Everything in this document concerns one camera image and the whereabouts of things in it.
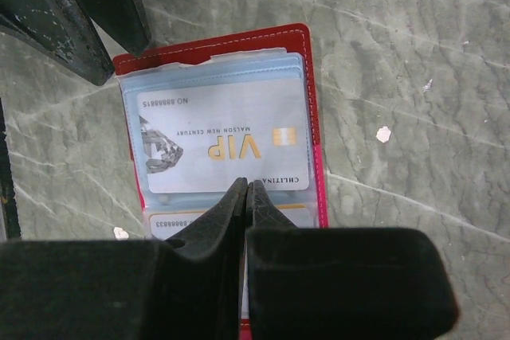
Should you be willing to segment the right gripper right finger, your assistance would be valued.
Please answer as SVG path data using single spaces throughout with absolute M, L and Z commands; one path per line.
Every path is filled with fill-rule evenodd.
M 250 183 L 249 321 L 255 339 L 435 339 L 459 306 L 417 229 L 303 229 Z

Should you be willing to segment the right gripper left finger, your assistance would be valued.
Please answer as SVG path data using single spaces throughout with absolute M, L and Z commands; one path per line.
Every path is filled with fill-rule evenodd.
M 238 338 L 247 192 L 166 240 L 3 244 L 2 338 Z

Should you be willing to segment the white magnetic stripe card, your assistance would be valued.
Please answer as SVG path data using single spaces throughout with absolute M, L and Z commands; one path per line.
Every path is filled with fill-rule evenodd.
M 269 190 L 309 186 L 298 78 L 143 92 L 137 104 L 152 193 L 220 192 L 239 177 Z

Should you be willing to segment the red leather card holder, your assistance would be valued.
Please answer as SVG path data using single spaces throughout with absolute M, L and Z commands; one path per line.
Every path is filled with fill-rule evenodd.
M 316 339 L 328 226 L 309 28 L 115 58 L 147 243 L 149 338 Z

